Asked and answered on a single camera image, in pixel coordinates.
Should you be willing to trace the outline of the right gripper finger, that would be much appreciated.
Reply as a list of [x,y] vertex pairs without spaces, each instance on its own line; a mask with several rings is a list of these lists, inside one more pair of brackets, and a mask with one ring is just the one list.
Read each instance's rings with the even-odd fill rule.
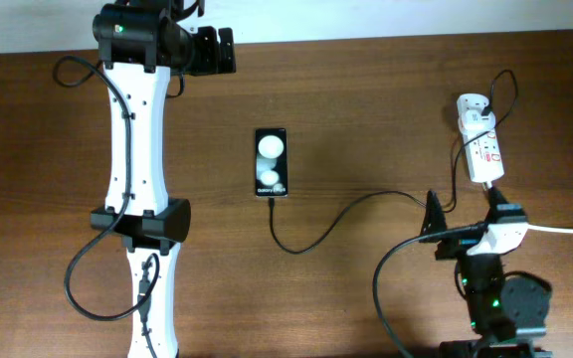
[[439,239],[435,234],[444,232],[448,227],[445,213],[435,191],[427,192],[425,216],[420,230],[423,237],[421,243],[437,243]]
[[492,186],[487,191],[489,208],[494,212],[504,212],[509,209],[509,202],[504,198],[497,187]]

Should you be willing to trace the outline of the black flip smartphone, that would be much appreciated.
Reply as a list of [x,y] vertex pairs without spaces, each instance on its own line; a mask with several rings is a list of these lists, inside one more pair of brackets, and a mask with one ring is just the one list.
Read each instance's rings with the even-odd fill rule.
[[255,130],[255,194],[257,197],[288,195],[287,130]]

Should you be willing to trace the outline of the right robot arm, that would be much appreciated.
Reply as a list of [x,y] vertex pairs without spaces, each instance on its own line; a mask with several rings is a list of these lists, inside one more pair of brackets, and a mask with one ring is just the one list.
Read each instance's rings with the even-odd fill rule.
[[468,227],[447,227],[437,193],[427,193],[420,234],[435,243],[435,259],[454,260],[477,340],[446,341],[439,357],[550,357],[533,340],[546,334],[545,319],[551,284],[522,270],[506,271],[501,258],[516,250],[528,230],[521,205],[508,202],[500,191],[487,194],[489,209],[483,221]]

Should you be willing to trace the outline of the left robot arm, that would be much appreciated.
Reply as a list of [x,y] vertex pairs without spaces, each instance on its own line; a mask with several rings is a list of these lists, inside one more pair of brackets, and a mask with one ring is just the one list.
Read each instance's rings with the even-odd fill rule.
[[131,357],[176,357],[176,263],[187,238],[191,207],[169,197],[163,170],[164,106],[172,78],[231,74],[233,32],[179,23],[201,17],[196,1],[117,1],[95,16],[111,112],[111,181],[92,225],[111,229],[126,249],[132,282]]

